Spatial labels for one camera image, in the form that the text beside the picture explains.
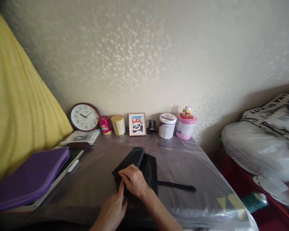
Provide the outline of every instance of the paper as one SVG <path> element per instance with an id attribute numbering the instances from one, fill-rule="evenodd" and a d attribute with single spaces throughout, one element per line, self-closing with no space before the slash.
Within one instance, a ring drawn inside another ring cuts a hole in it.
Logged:
<path id="1" fill-rule="evenodd" d="M 100 132 L 100 129 L 95 129 L 91 132 L 75 131 L 65 141 L 62 141 L 60 145 L 75 142 L 88 142 L 90 145 L 92 145 Z"/>

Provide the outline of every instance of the wall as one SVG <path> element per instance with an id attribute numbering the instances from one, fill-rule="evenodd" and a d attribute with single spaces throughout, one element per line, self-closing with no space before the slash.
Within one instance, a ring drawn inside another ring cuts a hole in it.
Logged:
<path id="1" fill-rule="evenodd" d="M 193 134 L 289 92 L 289 0 L 14 0 L 0 11 L 62 108 L 156 119 L 190 105 Z"/>

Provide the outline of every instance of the clear plastic sheet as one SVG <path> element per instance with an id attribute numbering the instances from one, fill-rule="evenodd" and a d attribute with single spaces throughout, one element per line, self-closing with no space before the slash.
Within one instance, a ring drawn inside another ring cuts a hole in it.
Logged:
<path id="1" fill-rule="evenodd" d="M 233 189 L 193 139 L 174 136 L 165 140 L 157 134 L 100 135 L 75 169 L 34 212 L 1 214 L 0 227 L 12 229 L 54 220 L 92 225 L 103 203 L 116 192 L 112 171 L 133 147 L 142 147 L 156 157 L 158 180 L 196 187 L 195 193 L 158 186 L 160 200 L 182 227 L 258 230 L 245 207 L 238 209 L 234 205 L 230 199 L 237 197 Z M 129 203 L 122 222 L 134 227 L 155 227 L 147 210 L 137 203 Z"/>

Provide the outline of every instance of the barcode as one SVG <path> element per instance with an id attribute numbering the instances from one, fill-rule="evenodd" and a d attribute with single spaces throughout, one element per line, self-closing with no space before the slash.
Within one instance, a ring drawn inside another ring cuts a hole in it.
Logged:
<path id="1" fill-rule="evenodd" d="M 277 119 L 283 120 L 283 121 L 288 121 L 289 120 L 289 114 L 285 114 L 283 116 L 278 117 Z"/>

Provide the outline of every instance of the purple folder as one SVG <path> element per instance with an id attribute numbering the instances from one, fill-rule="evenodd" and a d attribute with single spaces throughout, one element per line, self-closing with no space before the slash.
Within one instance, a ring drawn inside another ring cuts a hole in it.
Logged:
<path id="1" fill-rule="evenodd" d="M 34 153 L 0 182 L 0 212 L 32 203 L 47 193 L 70 156 L 68 147 Z"/>

